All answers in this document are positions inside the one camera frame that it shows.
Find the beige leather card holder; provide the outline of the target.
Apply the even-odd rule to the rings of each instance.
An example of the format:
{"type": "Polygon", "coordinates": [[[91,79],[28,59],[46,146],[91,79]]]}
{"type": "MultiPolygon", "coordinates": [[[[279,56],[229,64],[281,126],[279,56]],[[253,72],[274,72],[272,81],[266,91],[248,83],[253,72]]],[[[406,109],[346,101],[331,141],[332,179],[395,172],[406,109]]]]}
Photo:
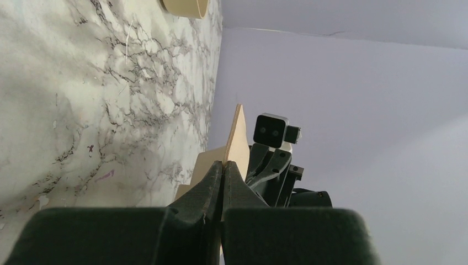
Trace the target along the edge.
{"type": "Polygon", "coordinates": [[[215,161],[221,161],[224,165],[228,161],[235,162],[242,179],[245,180],[249,165],[249,157],[250,153],[243,105],[238,104],[236,106],[226,145],[198,154],[190,183],[181,184],[178,187],[175,199],[179,199],[187,191],[197,185],[204,178],[207,171],[215,161]]]}

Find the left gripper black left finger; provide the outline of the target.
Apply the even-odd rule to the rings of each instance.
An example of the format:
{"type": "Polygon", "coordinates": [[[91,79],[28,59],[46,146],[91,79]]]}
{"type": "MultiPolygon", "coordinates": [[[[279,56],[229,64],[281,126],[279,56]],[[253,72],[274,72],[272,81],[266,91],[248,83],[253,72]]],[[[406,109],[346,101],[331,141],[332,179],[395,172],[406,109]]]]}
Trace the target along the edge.
{"type": "Polygon", "coordinates": [[[6,264],[218,264],[222,163],[160,208],[50,208],[26,224],[6,264]]]}

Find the beige oval tray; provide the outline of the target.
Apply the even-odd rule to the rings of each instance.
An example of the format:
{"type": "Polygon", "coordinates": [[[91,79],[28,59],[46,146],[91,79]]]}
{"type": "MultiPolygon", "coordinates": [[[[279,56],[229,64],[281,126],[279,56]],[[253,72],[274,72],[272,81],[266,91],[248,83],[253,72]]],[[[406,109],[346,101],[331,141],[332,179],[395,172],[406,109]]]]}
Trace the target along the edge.
{"type": "Polygon", "coordinates": [[[170,14],[195,19],[203,19],[206,16],[209,2],[209,0],[162,0],[170,14]]]}

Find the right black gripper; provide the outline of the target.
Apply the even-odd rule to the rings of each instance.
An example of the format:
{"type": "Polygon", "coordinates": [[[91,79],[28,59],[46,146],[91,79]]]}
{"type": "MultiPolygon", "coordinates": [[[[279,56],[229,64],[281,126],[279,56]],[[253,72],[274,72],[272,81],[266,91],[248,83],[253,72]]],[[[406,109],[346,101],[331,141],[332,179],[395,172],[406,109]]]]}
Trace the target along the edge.
{"type": "Polygon", "coordinates": [[[249,149],[249,163],[245,183],[272,207],[332,207],[327,191],[295,188],[304,169],[290,165],[292,154],[268,146],[253,144],[249,149]]]}

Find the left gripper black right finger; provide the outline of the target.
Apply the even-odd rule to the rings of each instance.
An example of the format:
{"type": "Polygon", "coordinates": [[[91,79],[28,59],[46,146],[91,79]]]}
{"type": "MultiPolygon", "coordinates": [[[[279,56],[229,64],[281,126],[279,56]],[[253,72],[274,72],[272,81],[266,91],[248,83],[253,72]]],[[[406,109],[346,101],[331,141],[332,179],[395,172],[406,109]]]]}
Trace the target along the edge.
{"type": "Polygon", "coordinates": [[[330,207],[275,208],[242,179],[224,173],[222,249],[226,264],[379,264],[364,219],[330,207]]]}

